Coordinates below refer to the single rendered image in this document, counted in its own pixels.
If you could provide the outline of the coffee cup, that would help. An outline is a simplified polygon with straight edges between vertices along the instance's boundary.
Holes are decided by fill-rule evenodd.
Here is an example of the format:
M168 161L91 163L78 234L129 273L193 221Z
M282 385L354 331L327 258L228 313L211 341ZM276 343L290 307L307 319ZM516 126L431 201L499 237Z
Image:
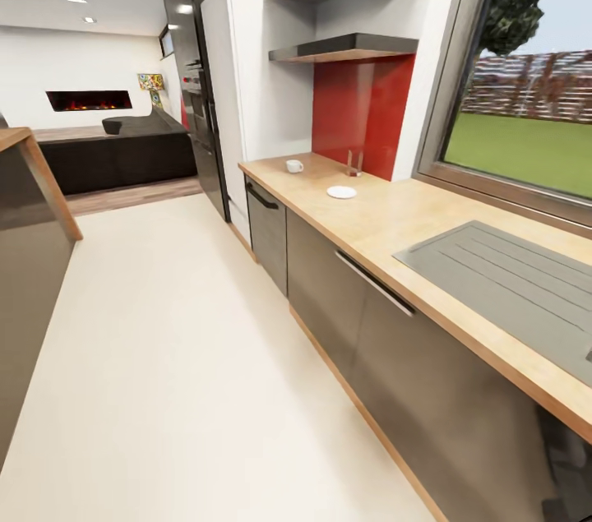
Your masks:
M300 173L302 168L302 162L297 159L290 159L287 161L287 168L291 173Z

